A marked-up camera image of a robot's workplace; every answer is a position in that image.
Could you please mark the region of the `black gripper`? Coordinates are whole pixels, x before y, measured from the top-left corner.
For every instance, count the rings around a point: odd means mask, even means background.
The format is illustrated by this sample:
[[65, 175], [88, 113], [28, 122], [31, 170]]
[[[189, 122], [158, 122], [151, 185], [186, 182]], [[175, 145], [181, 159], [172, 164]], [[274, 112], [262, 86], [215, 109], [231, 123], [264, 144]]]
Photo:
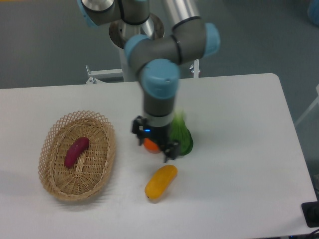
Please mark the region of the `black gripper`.
[[180, 155], [180, 142], [178, 140], [170, 141], [169, 133], [171, 125], [153, 127], [146, 124], [146, 122], [146, 118], [137, 116], [132, 123], [132, 133], [139, 140], [139, 146], [144, 143], [145, 138], [149, 138], [164, 153], [164, 163], [167, 163], [169, 160], [175, 160]]

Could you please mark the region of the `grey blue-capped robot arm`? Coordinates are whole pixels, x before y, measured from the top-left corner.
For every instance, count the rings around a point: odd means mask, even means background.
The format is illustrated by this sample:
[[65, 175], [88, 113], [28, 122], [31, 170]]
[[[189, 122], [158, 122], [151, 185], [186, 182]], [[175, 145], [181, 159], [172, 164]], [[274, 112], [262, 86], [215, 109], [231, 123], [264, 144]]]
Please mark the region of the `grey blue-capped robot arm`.
[[166, 160], [180, 156], [181, 144], [169, 137], [174, 100], [179, 86], [179, 65], [216, 53], [220, 35], [204, 22], [192, 0], [163, 2], [172, 22], [172, 34], [155, 38], [147, 0], [80, 0], [78, 7], [90, 26], [121, 22], [137, 31], [119, 31], [127, 65], [143, 91], [143, 115], [134, 119], [132, 133], [140, 143], [150, 139]]

